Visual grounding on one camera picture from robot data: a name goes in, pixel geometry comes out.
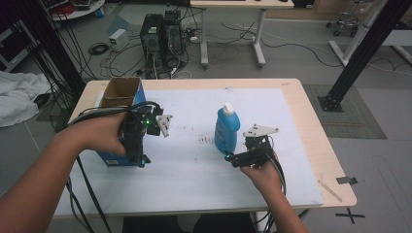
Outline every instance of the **white towel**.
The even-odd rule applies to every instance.
[[[0,71],[0,127],[23,122],[39,113],[33,102],[51,86],[46,77]]]

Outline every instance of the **white bottle cap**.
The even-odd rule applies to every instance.
[[[234,109],[230,103],[225,103],[223,107],[223,113],[227,116],[232,116],[234,114]]]

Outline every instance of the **blue bottle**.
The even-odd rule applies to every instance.
[[[218,120],[215,129],[215,145],[225,154],[225,150],[234,152],[237,142],[237,130],[240,120],[230,103],[218,110]]]

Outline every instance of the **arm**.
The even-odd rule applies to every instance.
[[[281,181],[273,164],[267,161],[261,167],[241,167],[261,193],[273,215],[279,232],[308,232],[281,190]]]
[[[46,232],[72,166],[83,150],[125,154],[118,140],[124,115],[79,122],[56,134],[0,199],[0,232]]]

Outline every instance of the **desk leg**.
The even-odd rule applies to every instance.
[[[263,23],[264,23],[264,16],[266,15],[267,9],[261,9],[259,17],[258,17],[258,27],[257,27],[257,35],[252,38],[254,43],[255,52],[257,54],[257,62],[260,67],[266,64],[264,60],[263,52],[261,51],[260,47],[260,36],[263,30]]]
[[[207,69],[209,64],[209,58],[207,54],[207,38],[206,38],[206,9],[202,9],[202,38],[200,42],[200,63],[202,66]]]

